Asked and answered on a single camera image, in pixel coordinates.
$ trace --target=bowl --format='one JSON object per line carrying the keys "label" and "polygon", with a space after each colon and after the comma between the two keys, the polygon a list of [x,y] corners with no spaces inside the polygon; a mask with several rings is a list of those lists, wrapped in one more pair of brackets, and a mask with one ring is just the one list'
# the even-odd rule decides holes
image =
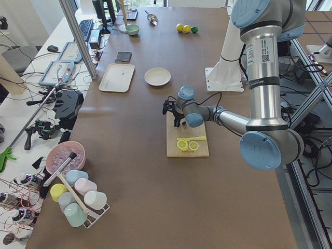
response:
{"label": "bowl", "polygon": [[81,170],[86,160],[85,150],[79,142],[75,141],[66,141],[54,147],[46,158],[46,170],[50,174],[53,174],[71,152],[75,152],[77,156],[61,171],[61,173],[66,175],[69,170]]}
{"label": "bowl", "polygon": [[140,31],[140,26],[137,24],[129,24],[126,26],[126,31],[129,35],[137,35]]}

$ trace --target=white plate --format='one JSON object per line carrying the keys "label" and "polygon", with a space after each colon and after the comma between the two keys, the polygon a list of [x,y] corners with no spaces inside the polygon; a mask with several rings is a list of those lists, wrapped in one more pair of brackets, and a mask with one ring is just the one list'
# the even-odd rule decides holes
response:
{"label": "white plate", "polygon": [[171,73],[165,68],[155,67],[148,70],[144,75],[145,81],[155,87],[166,85],[171,79]]}

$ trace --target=light blue mug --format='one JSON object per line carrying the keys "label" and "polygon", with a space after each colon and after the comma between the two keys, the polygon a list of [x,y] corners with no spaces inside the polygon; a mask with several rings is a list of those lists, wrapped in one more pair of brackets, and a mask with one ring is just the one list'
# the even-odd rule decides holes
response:
{"label": "light blue mug", "polygon": [[69,204],[64,210],[64,215],[72,227],[83,225],[88,218],[88,215],[84,213],[77,203]]}
{"label": "light blue mug", "polygon": [[66,174],[66,180],[72,186],[74,186],[75,182],[80,178],[85,178],[88,180],[89,175],[87,172],[82,170],[69,170],[68,173]]}

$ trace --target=pink bowl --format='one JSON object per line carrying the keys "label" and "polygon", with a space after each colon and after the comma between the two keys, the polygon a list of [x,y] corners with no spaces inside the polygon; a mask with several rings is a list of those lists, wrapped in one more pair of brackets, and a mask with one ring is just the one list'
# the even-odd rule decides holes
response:
{"label": "pink bowl", "polygon": [[53,174],[55,170],[65,161],[68,154],[75,152],[77,154],[76,158],[67,165],[61,173],[66,175],[69,170],[81,170],[85,164],[86,156],[83,146],[79,142],[67,141],[61,144],[58,144],[54,147],[46,158],[46,170]]}

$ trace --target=white tray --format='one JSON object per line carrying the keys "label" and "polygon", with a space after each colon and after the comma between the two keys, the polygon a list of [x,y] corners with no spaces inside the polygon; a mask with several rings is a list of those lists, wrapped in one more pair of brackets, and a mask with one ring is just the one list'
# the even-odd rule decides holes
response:
{"label": "white tray", "polygon": [[131,64],[110,64],[99,85],[105,92],[127,92],[135,66]]}

